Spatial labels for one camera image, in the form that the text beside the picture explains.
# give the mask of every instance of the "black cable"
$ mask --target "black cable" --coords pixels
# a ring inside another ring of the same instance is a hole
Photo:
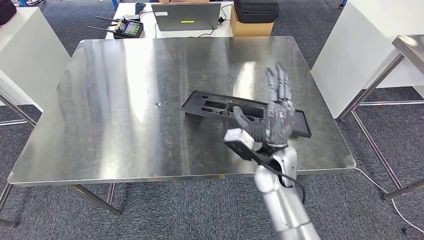
[[[141,18],[142,14],[148,14],[148,13],[153,13],[153,11],[142,11],[138,14],[138,16]]]
[[[302,189],[302,204],[305,204],[306,191],[305,191],[305,187],[300,182],[298,182],[296,179],[290,176],[287,176],[286,174],[283,174],[280,171],[275,170],[273,167],[271,167],[270,165],[264,164],[263,162],[261,162],[260,165],[262,165],[264,168],[268,169],[269,171],[273,172],[274,174],[277,174],[280,177],[286,178],[292,181],[295,185],[299,186]]]
[[[227,5],[221,7],[221,11],[222,11],[222,13],[225,16],[225,20],[228,20],[228,19],[227,19],[227,15],[225,14],[225,11],[223,10],[223,8],[228,7],[228,6],[231,6],[231,5],[233,5],[233,4],[227,4]]]
[[[202,35],[198,36],[198,38],[200,38],[201,36],[205,36],[205,35],[212,35],[214,33],[215,29],[212,29],[212,31],[210,33],[203,33]]]

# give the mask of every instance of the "table leg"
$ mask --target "table leg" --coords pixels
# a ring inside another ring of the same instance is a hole
[[[22,7],[28,7],[27,1],[26,0],[19,0],[20,4],[22,5]]]
[[[364,101],[366,97],[368,97],[374,89],[393,71],[393,69],[396,68],[397,65],[399,65],[402,60],[405,57],[402,55],[402,53],[397,52],[396,57],[389,63],[389,65],[381,72],[377,78],[374,80],[374,82],[371,83],[371,85],[365,90],[364,93],[349,107],[349,109],[340,117],[340,120],[345,120],[345,117],[347,114],[349,114],[352,111],[355,111],[357,107]]]
[[[107,202],[103,201],[100,197],[96,196],[94,193],[89,191],[87,188],[81,186],[81,185],[69,185],[68,186],[71,190],[77,192],[87,200],[89,200],[92,204],[105,209],[108,212],[111,212],[113,215],[119,215],[120,212],[108,204]]]
[[[5,205],[6,199],[8,199],[9,193],[11,192],[12,184],[7,183],[4,187],[3,192],[0,196],[0,213],[2,212],[3,206]],[[14,221],[0,219],[0,226],[5,228],[12,228],[16,226]]]
[[[363,134],[366,137],[366,140],[368,140],[369,144],[372,147],[372,150],[374,151],[375,154],[377,154],[378,159],[380,159],[380,162],[383,164],[384,169],[386,170],[386,172],[390,175],[391,180],[393,181],[394,185],[396,186],[397,189],[402,188],[401,183],[398,180],[398,177],[395,175],[395,172],[393,172],[392,168],[390,167],[389,163],[387,162],[387,160],[385,159],[385,157],[383,156],[382,152],[380,151],[379,147],[377,146],[376,142],[374,142],[373,138],[371,137],[370,133],[368,132],[368,130],[365,128],[364,124],[362,123],[361,119],[359,118],[359,116],[357,115],[357,113],[355,111],[352,111],[352,116],[355,119],[356,123],[359,125],[359,128],[361,129],[361,131],[363,132]]]
[[[113,3],[113,10],[117,10],[118,9],[118,1],[117,0],[112,0]]]
[[[112,205],[112,201],[114,200],[114,193],[115,193],[115,183],[111,183],[109,186],[109,192],[107,193],[107,200],[106,200],[107,204]]]
[[[22,111],[16,104],[14,104],[8,97],[6,97],[1,91],[0,91],[0,101],[3,102],[6,106],[8,106],[10,109],[12,109],[16,114],[21,116],[23,119],[25,119],[29,124],[31,124],[33,127],[36,126],[36,121],[34,121],[30,116],[28,116],[24,111]]]
[[[395,198],[397,196],[410,193],[410,192],[414,191],[415,189],[418,189],[418,188],[421,188],[421,187],[424,187],[424,178],[421,179],[421,180],[415,181],[408,186],[404,186],[400,189],[386,193],[383,196],[384,196],[385,199],[390,200],[390,199]]]
[[[0,126],[7,126],[7,125],[15,125],[15,124],[26,124],[27,121],[23,119],[19,120],[10,120],[10,121],[0,121]]]

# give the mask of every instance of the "white cable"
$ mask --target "white cable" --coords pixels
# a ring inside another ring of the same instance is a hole
[[[373,181],[368,175],[365,174],[365,172],[363,172],[361,169],[355,167],[355,170],[358,170],[362,175],[364,175],[368,180],[371,181],[371,183],[373,183],[375,186],[377,186],[377,188],[381,189],[384,193],[388,193],[384,188],[382,188],[381,186],[379,186],[375,181]],[[414,224],[410,223],[408,220],[406,220],[404,218],[404,216],[401,214],[401,212],[398,210],[398,208],[396,207],[395,201],[393,200],[393,198],[391,199],[391,202],[393,203],[393,207],[396,210],[397,214],[399,214],[399,216],[405,221],[405,223],[409,224],[411,227],[415,228],[416,230],[420,231],[421,233],[424,234],[424,230],[421,230],[419,227],[415,226]]]

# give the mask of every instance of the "gray carpet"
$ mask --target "gray carpet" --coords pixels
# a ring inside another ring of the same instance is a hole
[[[104,37],[102,32],[81,26],[89,25],[94,15],[114,14],[108,0],[47,1],[40,5],[42,11],[70,54],[80,40]],[[279,2],[281,14],[272,34],[294,36],[311,68],[340,14],[339,1]],[[411,87],[402,87],[378,89],[370,99],[421,98]],[[23,107],[38,118],[40,113],[35,107]],[[422,177],[424,108],[369,106],[357,112],[401,182],[406,184]],[[17,116],[0,107],[0,121],[13,119]],[[337,124],[358,167],[387,190],[393,190],[353,118]],[[28,124],[0,127],[2,189],[30,133]],[[86,187],[106,198],[108,185]],[[323,240],[424,237],[404,223],[391,203],[380,199],[381,192],[356,171],[313,175],[305,187],[306,210]],[[421,228],[423,193],[421,190],[396,199],[405,217]],[[251,178],[118,184],[114,205],[122,210],[120,216],[92,206],[66,187],[15,187],[0,217],[16,219],[20,224],[14,229],[0,228],[0,239],[275,239],[262,197]]]

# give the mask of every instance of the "laptop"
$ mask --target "laptop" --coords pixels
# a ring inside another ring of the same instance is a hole
[[[160,31],[215,30],[221,3],[152,4]]]

